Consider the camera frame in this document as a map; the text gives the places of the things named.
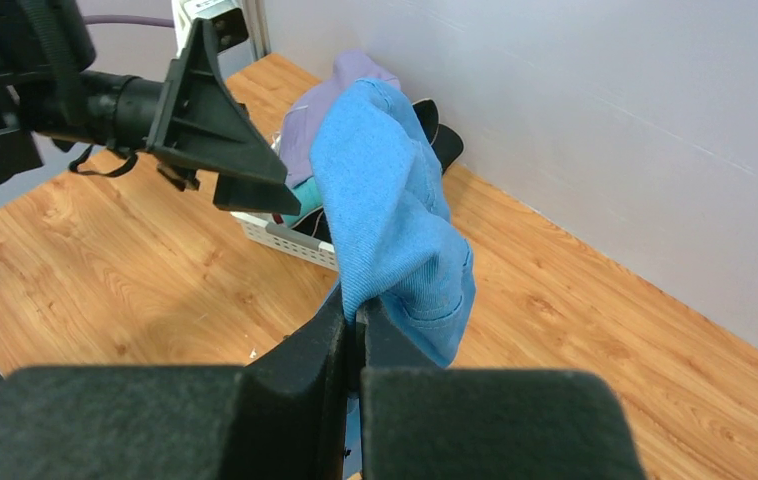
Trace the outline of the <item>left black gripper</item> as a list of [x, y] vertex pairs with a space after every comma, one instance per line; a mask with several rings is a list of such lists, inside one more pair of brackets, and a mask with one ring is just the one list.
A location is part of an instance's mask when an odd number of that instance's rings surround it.
[[[48, 81], [17, 89], [19, 113], [65, 152], [86, 145], [68, 164], [73, 174], [118, 178], [146, 152], [170, 165], [220, 174], [212, 198], [220, 210], [298, 214], [301, 202], [285, 184], [284, 164], [226, 88], [218, 45], [213, 23], [198, 18], [164, 81], [88, 70], [79, 75], [82, 124], [66, 118], [60, 88]], [[123, 164], [109, 172], [84, 170], [96, 146]]]

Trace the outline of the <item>blue bucket hat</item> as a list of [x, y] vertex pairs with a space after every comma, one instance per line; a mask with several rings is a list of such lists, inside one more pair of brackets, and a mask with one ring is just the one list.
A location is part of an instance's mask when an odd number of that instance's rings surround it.
[[451, 223], [441, 165], [411, 101], [379, 79], [355, 81], [325, 116], [310, 161], [347, 323], [379, 298], [396, 327], [449, 366], [476, 295], [474, 254]]

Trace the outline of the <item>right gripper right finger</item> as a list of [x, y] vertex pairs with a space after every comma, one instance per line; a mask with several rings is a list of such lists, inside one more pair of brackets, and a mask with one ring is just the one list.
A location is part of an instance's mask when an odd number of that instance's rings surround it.
[[379, 300], [355, 320], [367, 479], [640, 479], [624, 411], [575, 369], [442, 369]]

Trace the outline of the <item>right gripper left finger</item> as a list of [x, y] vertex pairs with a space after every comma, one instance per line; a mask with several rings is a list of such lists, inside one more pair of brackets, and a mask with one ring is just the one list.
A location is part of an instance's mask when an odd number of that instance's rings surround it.
[[0, 479], [339, 479], [341, 294], [246, 366], [35, 366], [0, 383]]

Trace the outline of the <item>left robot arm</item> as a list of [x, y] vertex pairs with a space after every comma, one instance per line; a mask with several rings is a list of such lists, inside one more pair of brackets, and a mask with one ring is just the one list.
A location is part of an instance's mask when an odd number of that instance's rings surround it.
[[217, 176], [224, 211], [295, 214], [287, 169], [227, 90], [218, 56], [248, 40], [235, 1], [176, 1], [177, 56], [162, 81], [93, 69], [96, 50], [73, 1], [0, 1], [0, 185], [43, 164], [36, 135], [62, 151], [102, 146], [131, 171], [140, 154], [180, 191]]

